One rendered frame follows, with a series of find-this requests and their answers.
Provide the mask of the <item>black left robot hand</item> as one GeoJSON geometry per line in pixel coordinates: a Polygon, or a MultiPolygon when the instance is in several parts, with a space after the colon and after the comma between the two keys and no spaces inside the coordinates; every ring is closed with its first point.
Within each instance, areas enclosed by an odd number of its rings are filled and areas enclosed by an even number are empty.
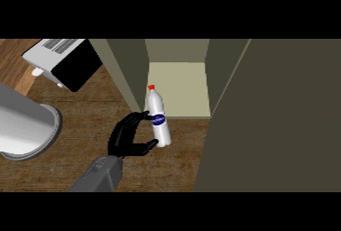
{"type": "Polygon", "coordinates": [[[134,135],[138,124],[143,120],[150,120],[147,111],[131,112],[116,123],[107,141],[107,154],[116,157],[144,156],[158,145],[158,139],[146,143],[134,143],[134,135]]]}

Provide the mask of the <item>white bottle with red cap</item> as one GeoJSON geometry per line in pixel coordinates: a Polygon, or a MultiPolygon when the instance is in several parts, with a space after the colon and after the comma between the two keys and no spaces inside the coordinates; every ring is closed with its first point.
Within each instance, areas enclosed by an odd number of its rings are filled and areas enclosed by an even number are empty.
{"type": "Polygon", "coordinates": [[[155,138],[158,139],[158,147],[165,147],[171,144],[171,132],[164,111],[162,97],[156,92],[153,85],[147,86],[149,93],[146,98],[147,111],[152,116],[152,127],[155,138]]]}

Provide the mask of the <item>olive green cabinet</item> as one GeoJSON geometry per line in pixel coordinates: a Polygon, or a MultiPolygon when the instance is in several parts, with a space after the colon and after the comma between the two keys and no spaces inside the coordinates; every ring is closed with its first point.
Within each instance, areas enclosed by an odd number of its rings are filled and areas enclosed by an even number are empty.
{"type": "Polygon", "coordinates": [[[93,39],[91,46],[133,111],[155,86],[169,119],[212,117],[248,39],[93,39]]]}

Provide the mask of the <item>dark olive cabinet door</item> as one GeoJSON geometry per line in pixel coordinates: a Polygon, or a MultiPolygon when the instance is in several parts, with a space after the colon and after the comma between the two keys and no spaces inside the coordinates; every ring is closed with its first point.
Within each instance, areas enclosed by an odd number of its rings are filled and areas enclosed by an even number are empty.
{"type": "Polygon", "coordinates": [[[341,40],[254,40],[215,108],[196,191],[341,191],[341,40]]]}

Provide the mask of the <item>large grey metal cylinder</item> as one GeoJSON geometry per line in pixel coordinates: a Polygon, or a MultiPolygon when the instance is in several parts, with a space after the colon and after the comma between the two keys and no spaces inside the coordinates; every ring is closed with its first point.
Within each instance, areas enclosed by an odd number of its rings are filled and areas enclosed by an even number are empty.
{"type": "Polygon", "coordinates": [[[62,113],[0,83],[0,154],[12,161],[37,157],[56,142],[62,113]]]}

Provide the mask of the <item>white appliance with black front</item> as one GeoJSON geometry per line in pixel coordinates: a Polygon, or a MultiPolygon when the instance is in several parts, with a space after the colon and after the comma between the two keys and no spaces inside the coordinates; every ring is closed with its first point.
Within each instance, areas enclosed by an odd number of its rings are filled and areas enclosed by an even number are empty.
{"type": "Polygon", "coordinates": [[[41,39],[20,56],[34,67],[32,75],[44,76],[72,92],[82,88],[102,66],[88,39],[41,39]]]}

